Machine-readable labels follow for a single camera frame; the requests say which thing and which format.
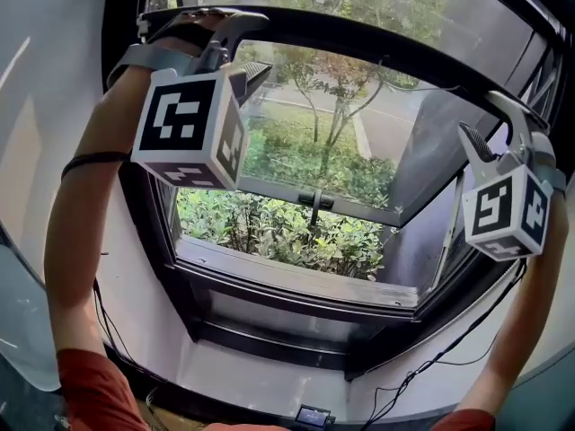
small screen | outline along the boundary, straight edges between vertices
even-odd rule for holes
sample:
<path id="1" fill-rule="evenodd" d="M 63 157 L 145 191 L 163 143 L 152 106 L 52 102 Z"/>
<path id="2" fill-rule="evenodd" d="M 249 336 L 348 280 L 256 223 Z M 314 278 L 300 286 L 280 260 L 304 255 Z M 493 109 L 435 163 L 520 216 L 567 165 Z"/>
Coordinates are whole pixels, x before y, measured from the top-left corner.
<path id="1" fill-rule="evenodd" d="M 314 427 L 323 427 L 325 420 L 330 416 L 330 412 L 315 409 L 304 409 L 303 407 L 297 414 L 296 421 L 312 425 Z"/>

red shirt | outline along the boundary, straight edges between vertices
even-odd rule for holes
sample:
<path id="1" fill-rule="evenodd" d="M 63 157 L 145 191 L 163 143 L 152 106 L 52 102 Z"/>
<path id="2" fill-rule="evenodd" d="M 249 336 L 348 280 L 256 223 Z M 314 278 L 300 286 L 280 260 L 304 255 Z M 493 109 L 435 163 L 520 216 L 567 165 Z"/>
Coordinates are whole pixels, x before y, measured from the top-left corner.
<path id="1" fill-rule="evenodd" d="M 140 417 L 128 380 L 105 356 L 81 349 L 57 353 L 62 392 L 73 431 L 149 431 Z M 447 415 L 432 431 L 491 431 L 495 419 L 482 410 Z M 232 431 L 214 423 L 205 431 Z M 285 431 L 281 427 L 236 425 L 233 431 Z"/>

bush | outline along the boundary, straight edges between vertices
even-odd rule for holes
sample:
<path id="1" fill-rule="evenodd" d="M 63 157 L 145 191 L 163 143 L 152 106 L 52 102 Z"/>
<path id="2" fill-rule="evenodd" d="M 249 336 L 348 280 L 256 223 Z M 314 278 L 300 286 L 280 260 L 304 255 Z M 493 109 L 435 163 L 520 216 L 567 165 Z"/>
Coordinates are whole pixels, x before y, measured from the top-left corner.
<path id="1" fill-rule="evenodd" d="M 383 226 L 242 192 L 180 189 L 181 228 L 199 240 L 299 267 L 373 279 Z"/>
<path id="2" fill-rule="evenodd" d="M 353 126 L 341 133 L 331 149 L 326 173 L 322 173 L 325 137 L 332 115 L 319 112 L 319 142 L 313 141 L 314 118 L 310 110 L 264 104 L 261 117 L 250 120 L 251 143 L 243 175 L 321 189 L 351 201 L 386 207 L 387 190 L 395 174 L 391 160 L 366 159 L 358 153 Z"/>

white cube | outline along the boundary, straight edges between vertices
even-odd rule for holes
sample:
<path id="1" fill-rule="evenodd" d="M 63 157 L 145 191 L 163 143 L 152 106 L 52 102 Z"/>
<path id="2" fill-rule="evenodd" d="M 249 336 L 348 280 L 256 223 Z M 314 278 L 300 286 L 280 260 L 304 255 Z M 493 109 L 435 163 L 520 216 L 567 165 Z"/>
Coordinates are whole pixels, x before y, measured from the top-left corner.
<path id="1" fill-rule="evenodd" d="M 131 161 L 194 189 L 237 189 L 248 134 L 225 70 L 152 73 Z"/>
<path id="2" fill-rule="evenodd" d="M 521 165 L 464 193 L 465 240 L 497 261 L 540 254 L 552 192 Z"/>

road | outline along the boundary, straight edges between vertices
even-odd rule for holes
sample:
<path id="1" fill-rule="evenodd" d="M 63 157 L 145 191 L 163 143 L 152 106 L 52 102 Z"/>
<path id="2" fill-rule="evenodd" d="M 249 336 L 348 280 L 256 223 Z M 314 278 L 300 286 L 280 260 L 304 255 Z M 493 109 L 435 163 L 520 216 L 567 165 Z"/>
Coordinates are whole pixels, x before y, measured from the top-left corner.
<path id="1" fill-rule="evenodd" d="M 360 99 L 358 105 L 363 103 L 376 87 L 376 83 L 369 84 L 367 97 Z M 310 97 L 317 109 L 333 111 L 333 95 L 312 91 Z M 396 163 L 400 161 L 423 97 L 425 92 L 403 92 L 384 86 L 374 100 L 359 113 L 359 123 L 363 125 L 369 150 L 374 157 L 382 160 L 389 158 Z M 271 90 L 267 99 L 309 107 L 293 83 Z"/>

